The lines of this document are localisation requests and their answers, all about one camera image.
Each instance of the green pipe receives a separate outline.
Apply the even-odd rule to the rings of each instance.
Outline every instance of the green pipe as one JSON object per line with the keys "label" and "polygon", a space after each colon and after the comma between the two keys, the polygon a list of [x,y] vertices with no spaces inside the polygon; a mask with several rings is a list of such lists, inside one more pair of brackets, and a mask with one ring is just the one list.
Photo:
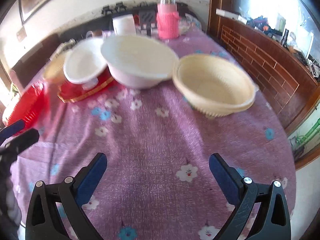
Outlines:
{"label": "green pipe", "polygon": [[304,143],[308,137],[317,129],[317,127],[320,125],[320,118],[318,119],[318,121],[313,125],[313,127],[301,138],[300,142],[297,143],[297,145],[302,145],[302,144],[306,144]]}

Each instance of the brick pattern panel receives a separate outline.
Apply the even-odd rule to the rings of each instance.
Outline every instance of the brick pattern panel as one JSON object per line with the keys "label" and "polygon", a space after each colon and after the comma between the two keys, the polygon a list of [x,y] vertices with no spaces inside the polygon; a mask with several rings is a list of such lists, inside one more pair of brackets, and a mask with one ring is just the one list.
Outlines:
{"label": "brick pattern panel", "polygon": [[299,87],[298,82],[271,55],[225,25],[221,40],[279,114]]}

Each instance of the electrical outlet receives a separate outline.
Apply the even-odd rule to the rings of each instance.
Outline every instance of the electrical outlet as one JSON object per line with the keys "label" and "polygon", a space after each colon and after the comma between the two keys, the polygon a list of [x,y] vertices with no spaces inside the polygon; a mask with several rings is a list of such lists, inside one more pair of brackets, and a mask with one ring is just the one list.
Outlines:
{"label": "electrical outlet", "polygon": [[22,27],[18,32],[17,32],[17,38],[19,42],[22,42],[26,38],[26,30],[24,27]]}

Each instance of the wicker basket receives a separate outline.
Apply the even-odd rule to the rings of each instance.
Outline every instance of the wicker basket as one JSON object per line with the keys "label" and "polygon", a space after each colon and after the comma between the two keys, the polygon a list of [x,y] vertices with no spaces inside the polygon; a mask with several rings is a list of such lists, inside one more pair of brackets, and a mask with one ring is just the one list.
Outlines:
{"label": "wicker basket", "polygon": [[220,57],[192,54],[175,66],[174,85],[204,114],[225,116],[248,109],[258,87],[238,66]]}

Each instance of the blue gripper pad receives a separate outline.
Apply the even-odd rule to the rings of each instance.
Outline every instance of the blue gripper pad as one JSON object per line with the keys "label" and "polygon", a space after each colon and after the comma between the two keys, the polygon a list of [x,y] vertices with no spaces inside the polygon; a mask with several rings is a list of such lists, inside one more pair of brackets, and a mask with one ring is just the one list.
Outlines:
{"label": "blue gripper pad", "polygon": [[210,156],[209,168],[228,203],[237,206],[242,198],[239,188],[242,184],[240,174],[235,168],[229,167],[219,154]]}
{"label": "blue gripper pad", "polygon": [[21,131],[25,127],[25,122],[23,120],[18,120],[17,122],[3,128],[0,131],[0,145],[8,138],[13,136],[15,133]]}
{"label": "blue gripper pad", "polygon": [[107,157],[104,154],[101,154],[81,181],[76,194],[76,202],[79,206],[87,204],[90,201],[93,192],[107,169],[107,163]]}

